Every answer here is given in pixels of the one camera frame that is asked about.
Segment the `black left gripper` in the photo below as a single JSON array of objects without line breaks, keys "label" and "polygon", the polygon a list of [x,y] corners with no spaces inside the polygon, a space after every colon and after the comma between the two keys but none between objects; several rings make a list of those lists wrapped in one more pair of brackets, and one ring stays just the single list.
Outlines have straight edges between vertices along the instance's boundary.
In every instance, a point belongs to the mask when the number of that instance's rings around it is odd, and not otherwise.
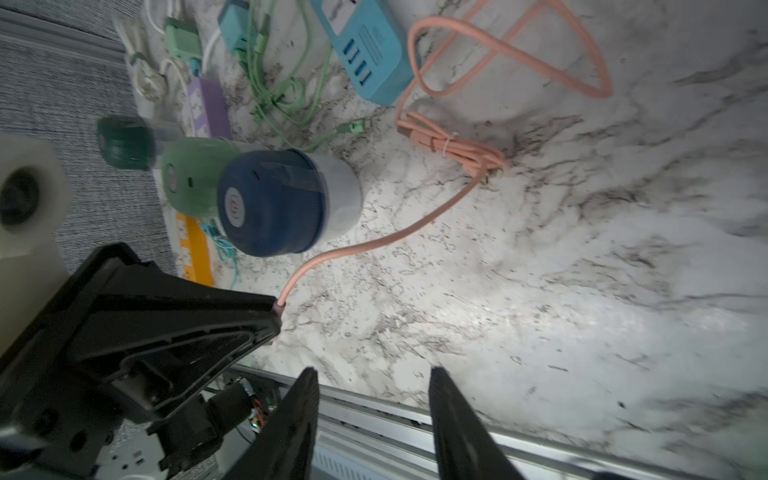
[{"label": "black left gripper", "polygon": [[92,479],[124,421],[159,438],[154,469],[213,454],[250,414],[203,390],[281,329],[276,299],[163,272],[124,243],[74,273],[56,251],[1,262],[1,475]]}]

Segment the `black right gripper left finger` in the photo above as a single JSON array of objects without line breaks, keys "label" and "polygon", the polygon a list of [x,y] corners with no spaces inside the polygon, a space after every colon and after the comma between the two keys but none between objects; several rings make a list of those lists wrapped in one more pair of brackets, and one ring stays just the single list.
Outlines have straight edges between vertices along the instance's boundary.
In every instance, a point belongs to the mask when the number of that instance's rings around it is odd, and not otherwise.
[{"label": "black right gripper left finger", "polygon": [[317,435],[318,372],[305,368],[226,479],[308,479]]}]

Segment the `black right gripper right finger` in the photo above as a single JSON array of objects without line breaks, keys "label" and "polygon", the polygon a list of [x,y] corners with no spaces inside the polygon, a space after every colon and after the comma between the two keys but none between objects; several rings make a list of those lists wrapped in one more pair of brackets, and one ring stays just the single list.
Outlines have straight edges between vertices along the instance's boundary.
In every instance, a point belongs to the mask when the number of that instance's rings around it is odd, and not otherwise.
[{"label": "black right gripper right finger", "polygon": [[441,479],[523,479],[445,368],[431,369],[428,394]]}]

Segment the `navy blue meat grinder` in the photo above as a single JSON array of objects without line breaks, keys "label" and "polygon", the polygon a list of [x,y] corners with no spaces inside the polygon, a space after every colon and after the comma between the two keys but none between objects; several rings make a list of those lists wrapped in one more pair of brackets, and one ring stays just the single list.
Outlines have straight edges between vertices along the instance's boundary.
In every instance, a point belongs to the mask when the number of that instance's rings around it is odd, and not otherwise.
[{"label": "navy blue meat grinder", "polygon": [[360,182],[345,161],[295,149],[245,152],[217,186],[226,237],[260,258],[299,254],[344,235],[362,203]]}]

